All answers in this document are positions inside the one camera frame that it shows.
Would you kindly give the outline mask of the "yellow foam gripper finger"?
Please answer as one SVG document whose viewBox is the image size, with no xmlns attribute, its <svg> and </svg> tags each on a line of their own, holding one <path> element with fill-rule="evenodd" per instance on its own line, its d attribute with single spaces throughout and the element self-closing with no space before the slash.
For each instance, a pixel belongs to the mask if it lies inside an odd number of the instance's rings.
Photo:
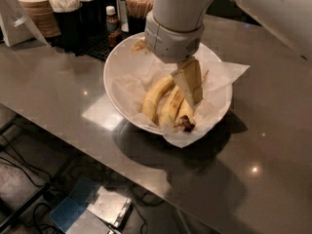
<svg viewBox="0 0 312 234">
<path fill-rule="evenodd" d="M 149 52 L 150 49 L 144 37 L 139 38 L 131 47 L 131 52 L 136 53 L 139 51 Z"/>
<path fill-rule="evenodd" d="M 183 92 L 186 101 L 195 109 L 203 99 L 202 73 L 200 63 L 194 57 L 178 63 L 171 73 L 175 84 Z"/>
</svg>

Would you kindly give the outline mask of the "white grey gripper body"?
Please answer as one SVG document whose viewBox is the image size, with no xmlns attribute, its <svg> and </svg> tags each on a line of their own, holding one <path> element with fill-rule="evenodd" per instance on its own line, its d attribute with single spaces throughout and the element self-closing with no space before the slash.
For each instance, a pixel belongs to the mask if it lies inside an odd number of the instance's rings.
<svg viewBox="0 0 312 234">
<path fill-rule="evenodd" d="M 152 53 L 164 63 L 179 63 L 199 49 L 204 25 L 189 32 L 176 32 L 162 26 L 150 12 L 146 18 L 145 40 Z"/>
</svg>

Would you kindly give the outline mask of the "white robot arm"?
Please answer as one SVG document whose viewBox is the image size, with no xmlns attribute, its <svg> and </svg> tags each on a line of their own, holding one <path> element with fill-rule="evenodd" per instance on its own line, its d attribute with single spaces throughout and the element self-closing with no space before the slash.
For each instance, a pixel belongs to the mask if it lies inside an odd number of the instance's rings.
<svg viewBox="0 0 312 234">
<path fill-rule="evenodd" d="M 301 58 L 312 58 L 312 0 L 153 0 L 144 28 L 144 46 L 164 63 L 191 107 L 203 98 L 199 72 L 184 66 L 197 52 L 204 15 L 250 19 L 263 26 Z"/>
</svg>

